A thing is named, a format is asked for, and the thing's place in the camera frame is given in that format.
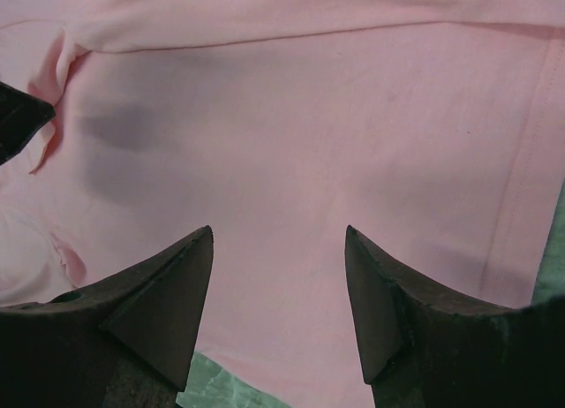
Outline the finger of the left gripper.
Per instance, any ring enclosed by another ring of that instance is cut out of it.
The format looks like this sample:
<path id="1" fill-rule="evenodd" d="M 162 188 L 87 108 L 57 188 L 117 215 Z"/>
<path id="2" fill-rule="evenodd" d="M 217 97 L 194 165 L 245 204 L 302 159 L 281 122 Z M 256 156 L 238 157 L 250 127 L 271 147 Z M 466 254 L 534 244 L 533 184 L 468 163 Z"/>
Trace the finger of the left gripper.
<path id="1" fill-rule="evenodd" d="M 56 116 L 55 108 L 37 97 L 1 83 L 0 160 L 9 162 Z"/>

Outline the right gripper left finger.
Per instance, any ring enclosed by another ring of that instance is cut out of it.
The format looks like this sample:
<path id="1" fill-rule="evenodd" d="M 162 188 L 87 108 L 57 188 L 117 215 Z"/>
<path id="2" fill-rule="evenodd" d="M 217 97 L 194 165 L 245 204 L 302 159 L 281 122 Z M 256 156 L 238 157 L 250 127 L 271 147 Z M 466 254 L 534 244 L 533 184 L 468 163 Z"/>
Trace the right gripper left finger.
<path id="1" fill-rule="evenodd" d="M 1 311 L 4 407 L 172 407 L 214 258 L 210 227 L 97 283 Z"/>

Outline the pink t shirt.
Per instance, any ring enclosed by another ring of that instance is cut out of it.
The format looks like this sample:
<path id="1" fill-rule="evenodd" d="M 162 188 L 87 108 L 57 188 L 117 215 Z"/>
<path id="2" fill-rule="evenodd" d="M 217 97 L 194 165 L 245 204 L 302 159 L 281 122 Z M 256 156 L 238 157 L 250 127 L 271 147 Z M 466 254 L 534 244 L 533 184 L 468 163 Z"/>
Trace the pink t shirt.
<path id="1" fill-rule="evenodd" d="M 367 407 L 348 226 L 502 306 L 564 182 L 564 0 L 1 0 L 1 79 L 56 106 L 1 169 L 1 303 L 208 225 L 198 349 L 293 407 Z"/>

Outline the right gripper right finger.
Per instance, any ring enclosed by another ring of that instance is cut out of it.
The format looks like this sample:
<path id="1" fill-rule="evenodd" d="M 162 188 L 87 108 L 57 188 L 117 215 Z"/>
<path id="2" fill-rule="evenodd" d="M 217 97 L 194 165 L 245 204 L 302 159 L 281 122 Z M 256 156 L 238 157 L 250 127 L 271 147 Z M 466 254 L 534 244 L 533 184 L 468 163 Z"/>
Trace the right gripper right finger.
<path id="1" fill-rule="evenodd" d="M 520 309 L 488 303 L 395 260 L 354 228 L 345 270 L 376 406 L 563 406 L 563 297 Z"/>

